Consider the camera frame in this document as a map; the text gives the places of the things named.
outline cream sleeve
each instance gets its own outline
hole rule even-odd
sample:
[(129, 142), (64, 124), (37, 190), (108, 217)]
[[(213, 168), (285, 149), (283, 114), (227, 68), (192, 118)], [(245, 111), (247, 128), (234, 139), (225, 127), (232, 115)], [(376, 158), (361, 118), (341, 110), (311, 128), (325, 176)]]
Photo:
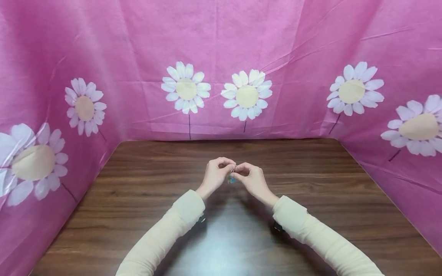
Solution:
[(362, 251), (288, 197), (278, 200), (273, 213), (290, 237), (310, 246), (339, 276), (384, 275)]
[(195, 191), (183, 194), (129, 251), (116, 276), (152, 276), (175, 241), (196, 224), (205, 208)]

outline wooden table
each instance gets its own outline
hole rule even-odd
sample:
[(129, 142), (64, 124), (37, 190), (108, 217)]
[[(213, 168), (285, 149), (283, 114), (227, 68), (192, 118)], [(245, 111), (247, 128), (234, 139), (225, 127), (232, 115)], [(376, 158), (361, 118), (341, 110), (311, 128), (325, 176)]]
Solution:
[[(112, 276), (172, 203), (218, 156), (263, 168), (270, 189), (306, 206), (386, 276), (440, 276), (442, 260), (334, 140), (121, 144), (32, 276)], [(273, 231), (271, 213), (240, 183), (209, 200), (155, 275), (335, 275), (312, 250)]]

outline white flower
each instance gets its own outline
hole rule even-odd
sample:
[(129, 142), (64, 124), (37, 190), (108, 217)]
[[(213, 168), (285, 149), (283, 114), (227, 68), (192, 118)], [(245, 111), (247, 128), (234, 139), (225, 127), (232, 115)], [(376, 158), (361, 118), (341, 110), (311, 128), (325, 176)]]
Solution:
[(23, 202), (32, 190), (42, 200), (68, 173), (63, 166), (68, 156), (61, 152), (65, 140), (59, 129), (51, 133), (48, 123), (37, 135), (26, 124), (14, 125), (10, 135), (0, 133), (0, 144), (0, 197), (9, 194), (9, 206)]
[(425, 105), (409, 101), (407, 107), (396, 108), (400, 120), (388, 123), (389, 129), (381, 134), (394, 147), (407, 146), (415, 155), (435, 156), (442, 152), (442, 101), (439, 95), (428, 97)]
[(331, 100), (327, 107), (333, 108), (333, 112), (345, 115), (364, 113), (365, 107), (377, 107), (377, 102), (383, 102), (384, 96), (375, 90), (384, 86), (381, 79), (371, 79), (376, 73), (376, 67), (367, 69), (367, 63), (361, 61), (353, 68), (347, 65), (344, 68), (344, 76), (338, 76), (335, 83), (330, 86), (331, 94), (327, 101)]
[(203, 72), (194, 74), (193, 65), (181, 61), (176, 62), (176, 69), (172, 66), (167, 67), (167, 72), (171, 77), (164, 77), (161, 89), (168, 92), (166, 100), (175, 102), (175, 109), (182, 110), (184, 114), (198, 112), (198, 108), (204, 107), (202, 98), (210, 96), (210, 84), (202, 83)]
[(71, 128), (78, 127), (78, 134), (83, 131), (86, 136), (91, 133), (98, 133), (98, 126), (103, 124), (106, 104), (98, 102), (103, 97), (103, 92), (96, 90), (95, 83), (86, 83), (84, 79), (71, 80), (72, 88), (65, 88), (65, 101), (71, 106), (67, 115), (71, 120)]
[(221, 95), (228, 99), (224, 103), (225, 108), (233, 108), (231, 116), (239, 117), (240, 121), (245, 121), (247, 117), (250, 120), (258, 117), (268, 104), (265, 100), (273, 92), (271, 80), (266, 80), (266, 74), (259, 70), (252, 69), (250, 74), (241, 71), (239, 74), (233, 74), (233, 83), (224, 84), (225, 90)]

